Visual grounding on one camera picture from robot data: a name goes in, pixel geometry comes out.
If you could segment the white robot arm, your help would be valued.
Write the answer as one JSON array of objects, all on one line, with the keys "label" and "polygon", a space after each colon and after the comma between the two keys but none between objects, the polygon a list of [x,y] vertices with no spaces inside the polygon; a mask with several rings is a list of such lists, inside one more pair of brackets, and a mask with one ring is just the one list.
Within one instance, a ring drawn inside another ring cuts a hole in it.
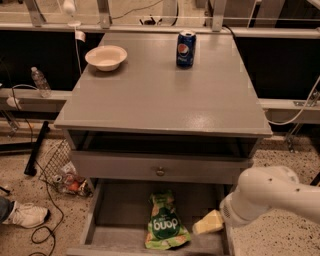
[{"label": "white robot arm", "polygon": [[196,222],[192,231],[196,235],[216,232],[224,223],[245,226],[271,209],[286,210],[319,224],[320,188],[302,184],[297,174],[285,166],[246,169],[219,209]]}]

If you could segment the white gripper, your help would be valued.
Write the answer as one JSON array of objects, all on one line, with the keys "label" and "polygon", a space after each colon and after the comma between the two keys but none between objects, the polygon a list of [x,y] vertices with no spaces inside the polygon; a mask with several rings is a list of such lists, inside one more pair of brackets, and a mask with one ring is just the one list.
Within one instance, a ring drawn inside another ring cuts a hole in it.
[{"label": "white gripper", "polygon": [[254,219],[252,204],[239,192],[234,191],[221,201],[220,212],[218,210],[209,212],[193,225],[192,231],[196,235],[216,232],[223,229],[224,221],[232,227],[240,227],[249,224]]}]

